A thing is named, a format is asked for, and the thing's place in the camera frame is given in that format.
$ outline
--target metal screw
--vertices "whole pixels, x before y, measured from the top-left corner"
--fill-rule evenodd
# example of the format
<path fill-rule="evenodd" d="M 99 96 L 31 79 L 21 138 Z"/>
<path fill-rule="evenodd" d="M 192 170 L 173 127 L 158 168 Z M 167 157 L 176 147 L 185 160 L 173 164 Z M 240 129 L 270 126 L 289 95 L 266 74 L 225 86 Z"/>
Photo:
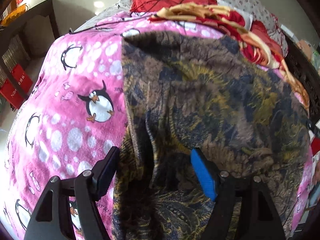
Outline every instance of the metal screw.
<path fill-rule="evenodd" d="M 223 178 L 226 178 L 229 176 L 229 172 L 227 171 L 220 171 L 220 176 L 223 177 Z"/>
<path fill-rule="evenodd" d="M 259 183 L 261 181 L 261 178 L 259 176 L 254 176 L 253 180 L 257 183 Z"/>
<path fill-rule="evenodd" d="M 50 181 L 51 181 L 52 183 L 54 183 L 54 182 L 56 182 L 58 179 L 59 179 L 58 176 L 53 176 L 53 177 L 50 179 Z"/>
<path fill-rule="evenodd" d="M 85 176 L 85 177 L 88 177 L 91 175 L 91 171 L 90 170 L 86 170 L 84 172 L 82 172 L 82 175 Z"/>

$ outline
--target yellow basket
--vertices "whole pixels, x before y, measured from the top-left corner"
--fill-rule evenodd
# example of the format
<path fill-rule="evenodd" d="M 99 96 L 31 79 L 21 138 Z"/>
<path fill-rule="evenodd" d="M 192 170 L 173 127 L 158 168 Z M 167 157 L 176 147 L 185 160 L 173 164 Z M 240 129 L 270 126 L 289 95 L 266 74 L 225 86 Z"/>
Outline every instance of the yellow basket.
<path fill-rule="evenodd" d="M 28 10 L 27 4 L 19 6 L 17 9 L 9 13 L 2 21 L 1 25 L 7 27 L 11 22 L 18 18 L 21 14 L 25 13 Z"/>

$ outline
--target black cable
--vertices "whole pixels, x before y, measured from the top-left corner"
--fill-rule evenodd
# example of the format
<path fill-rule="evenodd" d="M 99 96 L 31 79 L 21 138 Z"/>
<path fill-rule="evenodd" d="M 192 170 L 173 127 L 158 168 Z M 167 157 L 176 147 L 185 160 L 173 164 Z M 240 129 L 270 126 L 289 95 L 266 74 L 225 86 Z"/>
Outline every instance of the black cable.
<path fill-rule="evenodd" d="M 91 30 L 91 29 L 93 29 L 93 28 L 100 27 L 100 26 L 104 26 L 104 25 L 108 25 L 108 24 L 121 23 L 121 22 L 131 22 L 131 21 L 135 21 L 135 20 L 147 18 L 147 17 L 149 17 L 149 15 L 148 15 L 148 16 L 145 16 L 145 14 L 147 14 L 148 12 L 150 12 L 151 9 L 154 8 L 154 7 L 158 4 L 158 2 L 160 2 L 161 0 L 150 0 L 150 1 L 146 1 L 146 2 L 144 2 L 143 4 L 141 4 L 141 5 L 139 6 L 139 7 L 141 7 L 141 6 L 145 5 L 146 3 L 149 3 L 149 2 L 152 2 L 152 1 L 156 1 L 156 3 L 155 3 L 153 6 L 151 6 L 151 8 L 150 8 L 148 11 L 146 11 L 146 12 L 145 12 L 141 17 L 139 17 L 139 18 L 134 18 L 134 19 L 130 19 L 130 20 L 127 20 L 127 21 L 117 21 L 117 22 L 111 22 L 111 23 L 104 23 L 104 24 L 100 24 L 100 25 L 95 25 L 95 26 L 89 27 L 89 28 L 87 28 L 87 29 L 78 31 L 78 32 L 73 32 L 71 29 L 69 29 L 69 34 L 70 34 L 70 35 L 73 35 L 73 34 L 85 32 L 85 31 Z"/>

